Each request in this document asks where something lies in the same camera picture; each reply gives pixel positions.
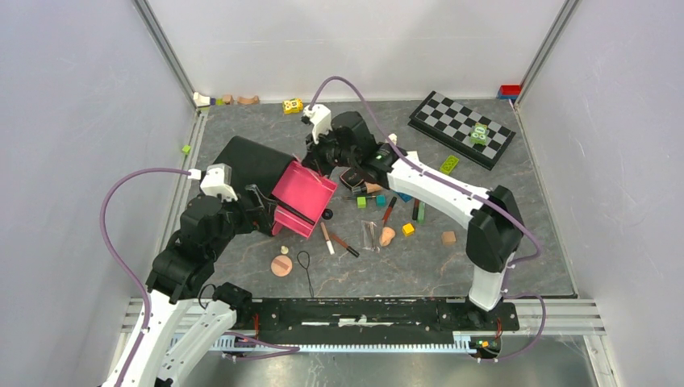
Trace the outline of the black makeup brush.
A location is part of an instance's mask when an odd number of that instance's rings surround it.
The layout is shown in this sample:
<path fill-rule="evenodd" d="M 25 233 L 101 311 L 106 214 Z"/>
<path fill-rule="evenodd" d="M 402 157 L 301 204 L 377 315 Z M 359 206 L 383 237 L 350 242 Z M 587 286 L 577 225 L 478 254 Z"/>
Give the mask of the black makeup brush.
<path fill-rule="evenodd" d="M 287 204 L 286 202 L 282 201 L 282 200 L 279 199 L 279 198 L 275 198 L 275 201 L 276 201 L 276 203 L 277 203 L 280 207 L 282 207 L 284 210 L 290 212 L 292 215 L 296 216 L 297 218 L 300 218 L 300 219 L 301 219 L 302 221 L 304 221 L 305 223 L 308 223 L 308 224 L 310 224 L 310 225 L 312 225 L 312 226 L 315 225 L 315 221 L 314 221 L 313 219 L 307 217 L 305 214 L 303 214 L 302 212 L 296 210 L 296 209 L 295 209 L 294 207 L 292 207 L 291 205 Z"/>

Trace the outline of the black makeup organizer box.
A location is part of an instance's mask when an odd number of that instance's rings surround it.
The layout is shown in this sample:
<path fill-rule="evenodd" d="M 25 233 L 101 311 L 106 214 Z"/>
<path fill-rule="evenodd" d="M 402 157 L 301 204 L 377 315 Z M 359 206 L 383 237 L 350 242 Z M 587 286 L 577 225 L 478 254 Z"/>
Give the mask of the black makeup organizer box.
<path fill-rule="evenodd" d="M 245 208 L 252 210 L 258 206 L 258 201 L 246 187 L 256 185 L 268 198 L 292 161 L 294 156 L 291 154 L 236 135 L 211 164 L 231 167 L 231 187 Z"/>

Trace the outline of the pink top drawer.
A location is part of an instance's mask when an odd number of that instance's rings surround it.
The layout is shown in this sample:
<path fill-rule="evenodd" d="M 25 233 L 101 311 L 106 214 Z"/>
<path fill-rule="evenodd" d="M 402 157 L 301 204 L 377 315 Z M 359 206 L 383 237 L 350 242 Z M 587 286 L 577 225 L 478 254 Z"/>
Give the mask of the pink top drawer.
<path fill-rule="evenodd" d="M 337 189 L 337 184 L 327 177 L 325 177 L 327 179 L 326 189 L 320 186 L 304 185 L 299 173 L 301 167 L 302 165 L 297 160 L 292 161 L 273 189 L 272 195 L 313 219 L 315 225 L 305 223 L 282 207 L 277 206 L 274 215 L 273 235 L 277 235 L 286 228 L 304 238 L 309 238 Z"/>

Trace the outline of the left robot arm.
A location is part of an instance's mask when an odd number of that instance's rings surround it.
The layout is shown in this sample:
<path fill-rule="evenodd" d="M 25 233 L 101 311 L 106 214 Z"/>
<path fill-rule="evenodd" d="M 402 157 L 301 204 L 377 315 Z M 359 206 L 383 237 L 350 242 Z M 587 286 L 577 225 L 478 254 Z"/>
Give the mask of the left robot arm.
<path fill-rule="evenodd" d="M 211 345 L 253 318 L 252 295 L 225 283 L 200 319 L 171 344 L 187 310 L 200 297 L 215 262 L 238 235 L 269 233 L 276 203 L 256 185 L 234 198 L 199 194 L 181 213 L 180 227 L 152 262 L 142 283 L 143 309 L 106 386 L 180 386 Z"/>

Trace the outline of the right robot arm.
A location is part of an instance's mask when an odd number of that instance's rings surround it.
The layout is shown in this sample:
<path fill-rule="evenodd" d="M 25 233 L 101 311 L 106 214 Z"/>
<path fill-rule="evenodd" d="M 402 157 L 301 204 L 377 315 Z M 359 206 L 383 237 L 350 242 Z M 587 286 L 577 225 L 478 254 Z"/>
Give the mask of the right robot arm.
<path fill-rule="evenodd" d="M 323 175 L 349 167 L 363 180 L 417 198 L 465 229 L 466 255 L 474 265 L 465 316 L 477 329 L 494 323 L 507 264 L 523 236 L 511 191 L 468 185 L 409 157 L 391 139 L 377 141 L 356 111 L 333 115 L 321 104 L 307 106 L 302 121 L 311 125 L 305 167 Z"/>

